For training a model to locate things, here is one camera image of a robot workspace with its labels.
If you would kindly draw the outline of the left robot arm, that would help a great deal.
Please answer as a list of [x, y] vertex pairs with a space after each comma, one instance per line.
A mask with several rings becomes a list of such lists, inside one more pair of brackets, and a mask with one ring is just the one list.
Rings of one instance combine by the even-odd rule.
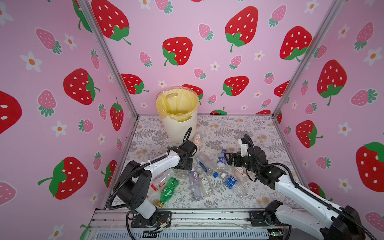
[[147, 226], [155, 225], [159, 211], [147, 199], [152, 179], [171, 168], [191, 170], [197, 149], [193, 142], [185, 140], [180, 146], [168, 147], [165, 154], [145, 163], [129, 162], [113, 188], [107, 209], [129, 208]]

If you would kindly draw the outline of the small bottle orange label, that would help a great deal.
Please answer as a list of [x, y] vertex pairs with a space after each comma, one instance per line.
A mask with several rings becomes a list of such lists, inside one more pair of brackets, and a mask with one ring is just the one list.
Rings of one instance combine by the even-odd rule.
[[202, 148], [202, 135], [200, 133], [195, 134], [195, 145], [197, 146], [198, 150]]

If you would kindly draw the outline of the clear bottle blue cap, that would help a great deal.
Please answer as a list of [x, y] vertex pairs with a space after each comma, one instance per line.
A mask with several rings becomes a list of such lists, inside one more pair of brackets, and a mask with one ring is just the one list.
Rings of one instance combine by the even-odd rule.
[[219, 177], [216, 165], [204, 153], [198, 153], [197, 160], [208, 176]]

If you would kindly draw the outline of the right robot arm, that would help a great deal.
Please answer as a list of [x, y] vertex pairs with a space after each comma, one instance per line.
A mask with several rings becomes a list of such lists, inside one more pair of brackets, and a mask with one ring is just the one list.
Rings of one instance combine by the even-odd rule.
[[256, 180], [270, 187], [308, 211], [308, 214], [290, 210], [273, 203], [265, 213], [270, 221], [279, 221], [306, 232], [319, 240], [364, 240], [375, 236], [362, 225], [359, 213], [352, 207], [341, 207], [311, 192], [297, 183], [292, 171], [281, 163], [268, 163], [265, 152], [259, 147], [243, 145], [241, 151], [224, 154], [227, 163], [244, 167], [255, 174]]

